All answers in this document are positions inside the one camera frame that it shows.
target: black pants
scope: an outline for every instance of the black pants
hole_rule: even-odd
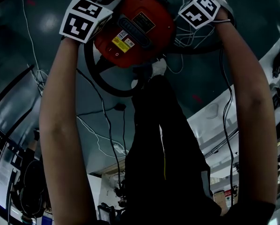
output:
[[[133,104],[135,137],[125,160],[127,206],[162,207],[164,213],[164,206],[185,206],[189,199],[194,205],[212,203],[201,178],[206,171],[209,179],[210,168],[169,82],[163,76],[152,78]]]

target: yellow label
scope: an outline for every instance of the yellow label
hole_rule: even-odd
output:
[[[119,37],[114,37],[114,39],[112,40],[112,42],[118,47],[120,48],[121,51],[123,51],[124,53],[126,53],[130,47],[124,42],[121,41]]]

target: forearm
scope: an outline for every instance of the forearm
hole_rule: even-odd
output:
[[[275,203],[277,146],[272,97],[257,58],[231,23],[216,26],[234,82],[240,152],[240,198]]]
[[[40,142],[56,224],[96,219],[75,117],[78,45],[65,38],[51,68],[40,108]]]

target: hand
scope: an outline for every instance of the hand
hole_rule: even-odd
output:
[[[228,19],[228,12],[224,8],[220,8],[217,15],[216,15],[217,20],[227,20]]]

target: red device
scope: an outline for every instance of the red device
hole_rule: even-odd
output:
[[[156,0],[123,0],[117,21],[97,34],[94,44],[111,63],[121,68],[140,65],[161,55],[175,34],[175,24]]]

